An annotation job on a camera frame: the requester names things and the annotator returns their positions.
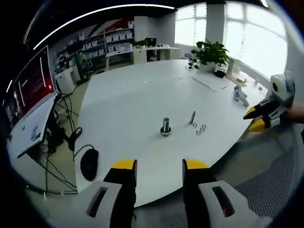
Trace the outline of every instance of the gray floor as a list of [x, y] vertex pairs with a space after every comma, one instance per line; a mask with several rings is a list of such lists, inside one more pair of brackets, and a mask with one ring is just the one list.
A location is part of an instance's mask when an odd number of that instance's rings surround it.
[[[122, 63], [116, 67], [123, 67], [126, 65], [128, 64]], [[87, 85], [88, 83], [78, 86], [74, 93], [70, 95], [73, 111], [77, 114], [80, 111], [81, 103], [84, 98]], [[73, 115], [73, 119], [75, 125], [77, 126], [77, 116]], [[63, 118], [60, 122], [60, 125], [66, 129], [67, 135], [71, 134], [70, 124], [67, 119]], [[270, 167], [271, 163], [281, 155], [279, 152], [280, 150], [279, 148], [278, 150], [276, 148], [270, 150], [267, 147], [265, 148], [265, 151], [261, 150], [261, 147], [256, 148], [254, 143], [255, 140], [259, 140], [260, 142], [263, 142], [265, 140], [264, 137], [259, 137], [260, 136], [258, 134], [246, 132], [241, 137], [241, 139], [228, 151], [228, 153], [212, 167], [212, 170], [214, 171], [215, 176], [218, 180], [224, 180], [230, 185], [236, 186], [264, 172]], [[58, 170], [64, 174], [69, 182], [76, 185], [75, 168], [72, 160], [72, 153], [68, 149], [66, 142], [57, 148], [57, 152], [50, 156], [49, 160], [56, 165]], [[54, 172], [56, 175], [60, 176], [60, 174], [50, 164], [48, 164], [47, 167], [51, 172]], [[49, 190], [69, 190], [67, 186], [59, 182], [51, 175], [47, 175], [47, 186]], [[62, 196], [49, 194], [46, 198], [44, 198], [43, 195], [39, 195], [29, 190], [27, 190], [27, 193], [37, 210], [48, 220], [56, 220], [61, 215], [63, 215], [68, 209], [71, 201], [74, 199], [74, 197], [76, 197], [76, 195]], [[180, 191], [177, 191], [174, 194], [173, 196], [176, 198], [181, 197]], [[168, 207], [174, 207], [174, 205], [171, 205], [168, 201], [166, 201], [165, 205], [168, 205]], [[171, 218], [168, 218], [168, 221], [164, 220], [163, 223], [170, 223], [170, 219]]]

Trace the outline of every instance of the white desk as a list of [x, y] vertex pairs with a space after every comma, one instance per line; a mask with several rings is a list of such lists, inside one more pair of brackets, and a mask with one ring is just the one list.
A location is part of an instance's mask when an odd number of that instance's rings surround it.
[[[11, 131], [12, 139], [7, 148], [9, 159], [13, 168], [34, 186], [45, 189], [45, 171], [27, 154], [22, 155], [31, 147], [41, 143], [46, 129], [48, 117], [53, 110], [57, 94], [52, 94], [44, 103], [37, 107], [26, 118], [21, 118]], [[40, 136], [31, 139], [33, 129], [37, 127]]]
[[142, 49], [134, 49], [134, 50], [130, 50], [130, 51], [114, 51], [114, 52], [110, 52], [105, 56], [106, 59], [106, 71], [109, 70], [109, 66], [110, 66], [110, 57], [112, 56], [117, 56], [117, 55], [122, 55], [122, 54], [126, 54], [126, 53], [133, 53], [134, 51], [138, 51], [138, 50], [142, 50], [142, 51], [165, 51], [165, 52], [161, 52], [160, 53], [160, 60], [169, 60], [169, 59], [178, 59], [176, 56], [179, 56], [180, 53], [173, 55], [174, 52], [179, 51], [180, 49], [177, 47], [146, 47], [146, 48], [142, 48]]
[[[245, 87], [250, 104], [245, 107], [233, 100], [234, 83], [223, 78], [228, 86], [214, 92], [192, 79], [195, 71], [186, 70], [187, 65], [187, 60], [170, 60], [126, 66], [89, 82], [75, 149], [92, 144], [99, 151], [96, 180], [103, 180], [118, 160], [137, 159], [136, 207], [182, 187], [183, 158], [216, 163], [249, 126], [244, 114], [265, 97], [266, 90]], [[198, 128], [189, 125], [193, 111]], [[170, 119], [169, 137], [160, 134], [164, 117]], [[207, 128], [197, 136], [202, 124]], [[80, 170], [85, 151], [75, 157], [79, 192], [91, 183]]]

